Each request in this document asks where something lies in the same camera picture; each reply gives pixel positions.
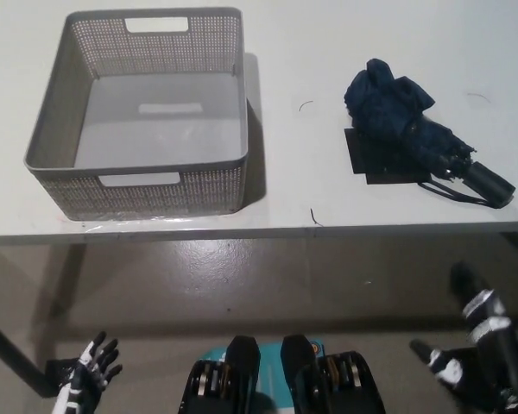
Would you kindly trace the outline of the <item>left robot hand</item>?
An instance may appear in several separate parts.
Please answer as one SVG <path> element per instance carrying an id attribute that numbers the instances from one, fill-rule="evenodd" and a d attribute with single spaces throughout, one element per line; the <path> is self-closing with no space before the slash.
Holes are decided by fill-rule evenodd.
<path id="1" fill-rule="evenodd" d="M 98 408 L 104 391 L 123 366 L 112 364 L 119 356 L 118 339 L 104 344 L 106 332 L 100 331 L 70 365 L 60 380 L 52 414 L 89 414 Z"/>

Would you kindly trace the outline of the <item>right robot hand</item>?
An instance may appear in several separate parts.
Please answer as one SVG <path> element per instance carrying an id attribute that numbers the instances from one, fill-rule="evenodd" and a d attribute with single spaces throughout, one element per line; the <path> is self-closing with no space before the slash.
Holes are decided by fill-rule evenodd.
<path id="1" fill-rule="evenodd" d="M 499 294 L 463 261 L 452 266 L 450 291 L 471 345 L 444 350 L 413 339 L 409 347 L 461 405 L 518 413 L 518 335 Z"/>

